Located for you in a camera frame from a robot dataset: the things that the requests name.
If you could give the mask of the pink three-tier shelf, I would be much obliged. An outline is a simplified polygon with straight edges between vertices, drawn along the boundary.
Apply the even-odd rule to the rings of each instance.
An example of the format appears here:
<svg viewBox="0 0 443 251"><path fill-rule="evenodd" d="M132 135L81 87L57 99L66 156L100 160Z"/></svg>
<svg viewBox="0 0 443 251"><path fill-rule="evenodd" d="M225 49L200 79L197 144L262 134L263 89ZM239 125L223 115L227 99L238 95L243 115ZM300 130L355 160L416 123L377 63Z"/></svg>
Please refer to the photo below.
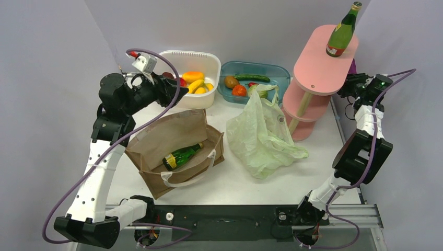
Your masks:
<svg viewBox="0 0 443 251"><path fill-rule="evenodd" d="M352 36L343 55L335 58L326 53L334 29L335 25L317 27L294 65L293 79L282 101L282 111L294 141L311 135L331 97L342 88L355 57L359 45L357 35Z"/></svg>

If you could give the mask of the brown paper tote bag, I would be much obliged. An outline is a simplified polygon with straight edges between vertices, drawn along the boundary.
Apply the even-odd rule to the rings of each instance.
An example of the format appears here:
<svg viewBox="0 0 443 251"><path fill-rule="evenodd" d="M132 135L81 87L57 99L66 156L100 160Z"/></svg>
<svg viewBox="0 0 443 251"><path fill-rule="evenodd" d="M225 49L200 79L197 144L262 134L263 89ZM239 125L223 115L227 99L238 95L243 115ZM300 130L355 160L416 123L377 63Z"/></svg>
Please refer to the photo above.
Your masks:
<svg viewBox="0 0 443 251"><path fill-rule="evenodd" d="M175 188L190 186L224 161L224 134L207 122L205 109L174 113L153 122L133 137L126 155L138 169L154 199ZM178 164L173 152L198 146L199 150L183 165L168 169L166 162Z"/></svg>

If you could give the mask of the yellow banana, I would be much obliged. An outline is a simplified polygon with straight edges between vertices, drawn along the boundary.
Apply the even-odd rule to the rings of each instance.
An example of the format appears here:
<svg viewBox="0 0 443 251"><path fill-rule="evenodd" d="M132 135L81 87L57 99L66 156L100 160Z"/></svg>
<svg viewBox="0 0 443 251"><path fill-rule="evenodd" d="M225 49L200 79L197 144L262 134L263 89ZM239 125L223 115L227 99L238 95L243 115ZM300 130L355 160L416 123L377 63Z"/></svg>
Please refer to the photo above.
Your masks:
<svg viewBox="0 0 443 251"><path fill-rule="evenodd" d="M204 86L204 80L203 79L195 80L194 82L192 82L188 86L188 89L189 89L188 93L189 94L194 94L197 89L199 89L199 88L201 88L203 86Z"/></svg>

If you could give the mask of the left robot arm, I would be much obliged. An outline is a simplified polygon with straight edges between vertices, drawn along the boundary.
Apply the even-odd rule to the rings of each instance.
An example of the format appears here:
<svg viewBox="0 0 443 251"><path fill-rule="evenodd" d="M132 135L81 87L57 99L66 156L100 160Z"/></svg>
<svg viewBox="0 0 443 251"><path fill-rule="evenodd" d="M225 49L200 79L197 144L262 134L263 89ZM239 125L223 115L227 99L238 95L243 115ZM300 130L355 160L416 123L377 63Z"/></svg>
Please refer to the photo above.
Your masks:
<svg viewBox="0 0 443 251"><path fill-rule="evenodd" d="M133 115L156 102L169 110L188 92L178 80L152 74L137 74L138 85L128 84L120 73L111 73L100 81L101 104L93 125L90 154L84 176L76 183L76 197L64 216L54 221L54 229L66 242L76 242L109 249L119 233L135 221L154 222L153 199L131 196L112 210L106 199L116 167L136 132Z"/></svg>

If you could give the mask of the green plastic grocery bag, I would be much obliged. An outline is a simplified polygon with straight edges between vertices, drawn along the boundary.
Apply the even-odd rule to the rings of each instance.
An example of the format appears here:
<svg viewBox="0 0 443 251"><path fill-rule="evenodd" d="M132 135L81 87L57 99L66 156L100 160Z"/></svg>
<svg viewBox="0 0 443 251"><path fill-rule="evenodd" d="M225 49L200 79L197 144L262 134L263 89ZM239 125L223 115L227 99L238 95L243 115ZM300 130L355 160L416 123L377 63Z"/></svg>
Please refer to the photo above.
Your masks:
<svg viewBox="0 0 443 251"><path fill-rule="evenodd" d="M259 88L278 91L277 85L259 84ZM226 136L235 157L257 179L266 179L278 168L309 156L294 143L277 93L272 101L253 93L241 114L226 122Z"/></svg>

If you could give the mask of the purple snack packet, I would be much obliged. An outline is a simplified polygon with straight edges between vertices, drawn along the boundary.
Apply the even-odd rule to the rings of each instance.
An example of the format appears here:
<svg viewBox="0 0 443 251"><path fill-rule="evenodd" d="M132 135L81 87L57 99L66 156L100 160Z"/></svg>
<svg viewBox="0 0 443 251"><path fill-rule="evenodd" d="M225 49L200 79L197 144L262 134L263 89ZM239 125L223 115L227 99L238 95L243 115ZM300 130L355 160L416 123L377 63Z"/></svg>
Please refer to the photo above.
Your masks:
<svg viewBox="0 0 443 251"><path fill-rule="evenodd" d="M356 62L355 62L355 60L353 59L352 62L351 62L351 65L350 65L350 68L349 68L348 74L356 74L356 73L357 73Z"/></svg>

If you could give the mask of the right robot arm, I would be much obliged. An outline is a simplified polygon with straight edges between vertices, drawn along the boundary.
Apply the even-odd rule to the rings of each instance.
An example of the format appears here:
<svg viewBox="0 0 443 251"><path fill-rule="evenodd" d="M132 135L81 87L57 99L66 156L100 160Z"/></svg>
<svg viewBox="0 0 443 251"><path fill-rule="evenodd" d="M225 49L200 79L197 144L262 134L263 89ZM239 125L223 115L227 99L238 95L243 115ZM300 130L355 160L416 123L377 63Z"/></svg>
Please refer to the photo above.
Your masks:
<svg viewBox="0 0 443 251"><path fill-rule="evenodd" d="M386 74L347 75L337 93L342 98L354 98L356 129L335 157L333 174L319 188L310 191L295 210L301 224L317 224L335 199L351 188L370 183L392 152L393 145L385 140L381 129L384 115L381 101L392 84Z"/></svg>

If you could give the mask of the orange fruit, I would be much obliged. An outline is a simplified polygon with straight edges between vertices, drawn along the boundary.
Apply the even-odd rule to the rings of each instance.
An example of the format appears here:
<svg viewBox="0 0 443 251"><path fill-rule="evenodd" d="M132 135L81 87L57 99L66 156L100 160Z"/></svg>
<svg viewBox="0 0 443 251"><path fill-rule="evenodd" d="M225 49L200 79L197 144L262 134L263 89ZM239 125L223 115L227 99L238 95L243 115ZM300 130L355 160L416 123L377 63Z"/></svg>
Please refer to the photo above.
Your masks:
<svg viewBox="0 0 443 251"><path fill-rule="evenodd" d="M233 96L245 97L247 95L247 89L245 86L238 84L232 89L231 94Z"/></svg>

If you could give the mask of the red tomato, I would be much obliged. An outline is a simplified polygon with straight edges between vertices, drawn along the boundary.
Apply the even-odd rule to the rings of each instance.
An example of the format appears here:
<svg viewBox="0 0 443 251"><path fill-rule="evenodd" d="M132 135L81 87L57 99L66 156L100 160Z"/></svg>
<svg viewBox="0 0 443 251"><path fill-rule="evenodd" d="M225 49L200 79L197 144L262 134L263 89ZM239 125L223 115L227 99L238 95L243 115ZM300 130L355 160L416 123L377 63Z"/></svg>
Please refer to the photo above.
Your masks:
<svg viewBox="0 0 443 251"><path fill-rule="evenodd" d="M179 80L180 80L181 87L187 87L187 82L183 78L179 77Z"/></svg>

